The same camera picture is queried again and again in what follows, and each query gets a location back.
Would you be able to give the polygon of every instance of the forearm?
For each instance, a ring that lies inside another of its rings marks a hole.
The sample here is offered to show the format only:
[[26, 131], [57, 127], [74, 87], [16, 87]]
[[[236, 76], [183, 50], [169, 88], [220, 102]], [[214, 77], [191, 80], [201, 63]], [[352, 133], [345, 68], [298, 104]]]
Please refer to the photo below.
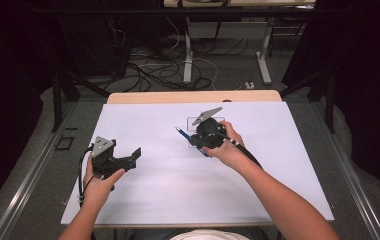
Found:
[[338, 239], [309, 202], [250, 160], [242, 161], [236, 170], [252, 187], [286, 239]]
[[99, 209], [83, 206], [59, 237], [59, 240], [90, 239], [98, 214]]

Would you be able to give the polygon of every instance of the white shirt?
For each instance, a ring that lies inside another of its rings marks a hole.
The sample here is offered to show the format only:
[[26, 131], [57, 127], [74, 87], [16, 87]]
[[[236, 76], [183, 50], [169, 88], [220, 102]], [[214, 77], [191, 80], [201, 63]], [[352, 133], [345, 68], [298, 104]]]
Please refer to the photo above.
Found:
[[249, 240], [248, 238], [231, 232], [223, 232], [211, 229], [197, 229], [191, 232], [179, 234], [171, 240]]

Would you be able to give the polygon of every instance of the person's right hand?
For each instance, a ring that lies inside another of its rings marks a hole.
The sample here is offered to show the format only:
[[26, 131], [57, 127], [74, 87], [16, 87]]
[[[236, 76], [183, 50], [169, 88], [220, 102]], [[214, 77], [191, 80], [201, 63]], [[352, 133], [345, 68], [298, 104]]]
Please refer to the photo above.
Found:
[[[225, 127], [228, 137], [236, 140], [240, 143], [240, 145], [244, 146], [242, 137], [234, 130], [231, 123], [227, 121], [221, 121], [219, 123]], [[246, 155], [244, 155], [238, 148], [236, 148], [236, 146], [234, 146], [228, 140], [224, 141], [224, 143], [219, 148], [210, 149], [207, 147], [203, 147], [202, 149], [209, 156], [219, 158], [221, 162], [223, 162], [225, 165], [231, 167], [234, 170], [237, 170], [237, 167], [239, 166], [241, 161], [249, 160], [246, 157]]]

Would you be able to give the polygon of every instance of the white paper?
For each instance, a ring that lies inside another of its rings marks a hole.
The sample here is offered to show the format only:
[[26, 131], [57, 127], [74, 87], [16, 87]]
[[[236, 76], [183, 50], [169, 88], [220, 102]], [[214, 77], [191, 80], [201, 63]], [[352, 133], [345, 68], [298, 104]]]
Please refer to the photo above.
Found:
[[[116, 139], [114, 156], [141, 147], [137, 168], [111, 192], [96, 224], [197, 225], [272, 223], [246, 181], [216, 158], [188, 146], [175, 127], [187, 118], [223, 107], [215, 116], [231, 122], [246, 148], [277, 180], [309, 201], [327, 220], [328, 202], [285, 102], [106, 104], [91, 142]], [[77, 185], [62, 224], [79, 210]]]

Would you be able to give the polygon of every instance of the pen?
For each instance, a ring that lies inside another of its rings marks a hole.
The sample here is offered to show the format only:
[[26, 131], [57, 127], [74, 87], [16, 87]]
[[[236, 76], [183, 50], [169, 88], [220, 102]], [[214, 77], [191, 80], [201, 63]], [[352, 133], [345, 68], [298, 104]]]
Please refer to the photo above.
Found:
[[[181, 128], [175, 127], [175, 129], [177, 129], [177, 131], [178, 131], [181, 135], [183, 135], [183, 137], [185, 137], [185, 138], [187, 139], [187, 141], [190, 142], [190, 136], [189, 136], [187, 133], [185, 133], [183, 130], [181, 130]], [[201, 153], [203, 154], [203, 156], [205, 156], [205, 157], [209, 157], [209, 155], [206, 154], [202, 149], [197, 148], [197, 150], [199, 150], [199, 152], [201, 152]]]

